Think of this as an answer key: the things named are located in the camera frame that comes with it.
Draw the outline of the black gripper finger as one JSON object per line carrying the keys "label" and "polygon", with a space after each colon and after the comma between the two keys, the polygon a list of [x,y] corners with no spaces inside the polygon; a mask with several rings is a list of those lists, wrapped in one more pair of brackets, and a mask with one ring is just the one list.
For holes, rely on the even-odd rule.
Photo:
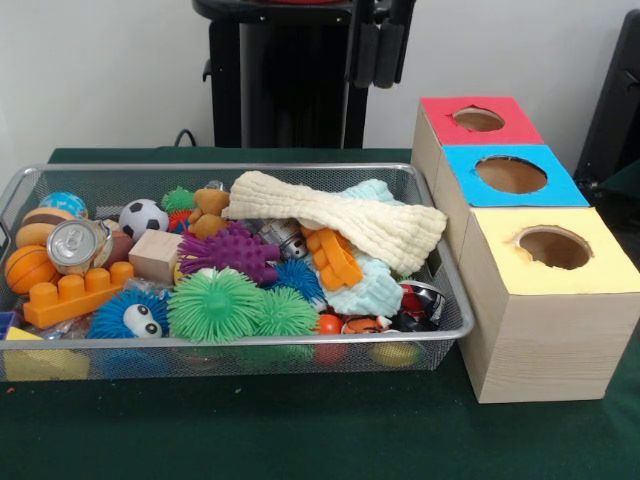
{"label": "black gripper finger", "polygon": [[352,9],[352,85],[368,88],[383,72],[382,26],[387,1],[354,1]]}
{"label": "black gripper finger", "polygon": [[392,1],[389,16],[381,24],[375,69],[377,88],[389,89],[401,82],[415,3]]}

